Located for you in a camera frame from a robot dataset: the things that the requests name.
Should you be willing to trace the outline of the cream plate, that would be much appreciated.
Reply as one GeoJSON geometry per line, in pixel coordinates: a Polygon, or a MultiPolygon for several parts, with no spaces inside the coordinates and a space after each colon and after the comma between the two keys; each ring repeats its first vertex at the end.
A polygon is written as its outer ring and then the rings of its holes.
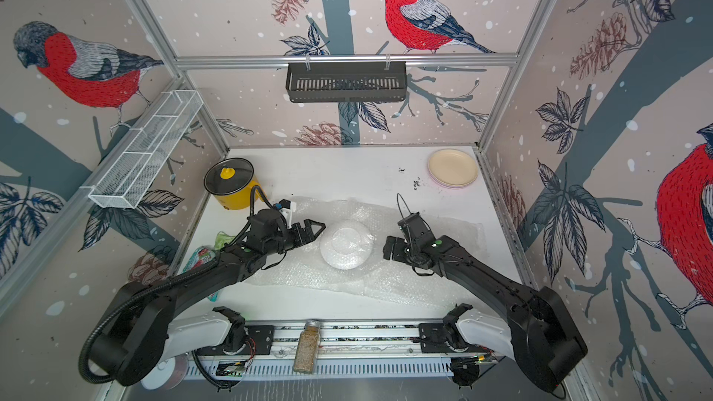
{"type": "Polygon", "coordinates": [[[451,184],[461,184],[477,180],[477,161],[469,154],[455,149],[434,152],[427,161],[430,176],[451,184]]]}

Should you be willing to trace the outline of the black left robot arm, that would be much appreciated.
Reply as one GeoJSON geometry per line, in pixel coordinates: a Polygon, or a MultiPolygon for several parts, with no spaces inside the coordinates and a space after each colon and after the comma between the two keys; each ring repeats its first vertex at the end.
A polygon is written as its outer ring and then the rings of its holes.
{"type": "Polygon", "coordinates": [[[169,325],[200,300],[250,278],[272,254],[308,245],[326,225],[312,219],[289,226],[276,209],[248,217],[241,232],[216,257],[152,285],[124,285],[81,348],[78,371],[90,384],[133,385],[163,360],[169,325]]]}

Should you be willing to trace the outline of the patterned plate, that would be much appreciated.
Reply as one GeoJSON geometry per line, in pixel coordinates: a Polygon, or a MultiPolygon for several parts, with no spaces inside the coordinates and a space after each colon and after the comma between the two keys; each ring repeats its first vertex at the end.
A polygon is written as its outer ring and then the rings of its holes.
{"type": "Polygon", "coordinates": [[[319,235],[319,251],[324,261],[338,270],[361,267],[371,256],[375,237],[362,223],[342,220],[319,235]]]}

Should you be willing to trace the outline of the pink dinner plate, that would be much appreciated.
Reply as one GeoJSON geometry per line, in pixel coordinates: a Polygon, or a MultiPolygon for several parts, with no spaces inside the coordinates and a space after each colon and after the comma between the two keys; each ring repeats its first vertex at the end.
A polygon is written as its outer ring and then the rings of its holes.
{"type": "Polygon", "coordinates": [[[475,183],[475,180],[472,180],[470,182],[461,183],[461,184],[451,184],[451,183],[442,181],[434,176],[429,176],[429,177],[436,185],[438,185],[439,187],[442,187],[444,189],[465,189],[465,188],[471,186],[473,183],[475,183]]]}

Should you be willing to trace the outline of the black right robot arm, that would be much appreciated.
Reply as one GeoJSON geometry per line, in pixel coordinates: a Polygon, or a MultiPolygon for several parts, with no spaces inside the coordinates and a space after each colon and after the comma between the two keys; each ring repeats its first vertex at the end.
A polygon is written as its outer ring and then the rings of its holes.
{"type": "Polygon", "coordinates": [[[420,277],[439,276],[460,285],[497,314],[494,321],[467,317],[458,304],[443,317],[438,335],[424,343],[465,352],[482,346],[513,360],[540,390],[551,393],[585,358],[588,347],[562,298],[505,277],[476,259],[458,241],[436,237],[419,213],[398,223],[400,237],[387,237],[382,255],[405,264],[420,277]]]}

